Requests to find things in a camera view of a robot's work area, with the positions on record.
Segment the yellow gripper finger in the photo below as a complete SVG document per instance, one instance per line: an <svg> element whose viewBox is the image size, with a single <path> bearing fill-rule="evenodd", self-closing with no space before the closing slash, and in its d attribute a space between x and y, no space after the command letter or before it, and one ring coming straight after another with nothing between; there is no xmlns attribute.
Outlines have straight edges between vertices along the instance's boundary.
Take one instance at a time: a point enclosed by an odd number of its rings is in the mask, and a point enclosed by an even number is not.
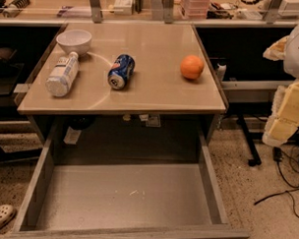
<svg viewBox="0 0 299 239"><path fill-rule="evenodd" d="M288 87L278 86L271 115L265 125L262 141L270 147L280 147L299 128L299 80Z"/></svg>

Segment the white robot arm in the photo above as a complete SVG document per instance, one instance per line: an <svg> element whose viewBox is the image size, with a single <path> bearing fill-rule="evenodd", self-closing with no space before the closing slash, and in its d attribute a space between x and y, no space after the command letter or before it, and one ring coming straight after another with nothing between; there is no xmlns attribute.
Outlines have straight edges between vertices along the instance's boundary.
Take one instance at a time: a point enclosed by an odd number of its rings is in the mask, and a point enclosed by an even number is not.
<svg viewBox="0 0 299 239"><path fill-rule="evenodd" d="M262 136L265 145L280 147L299 129L299 24L267 48L263 56L271 61L282 60L284 71L296 79L288 87L277 87Z"/></svg>

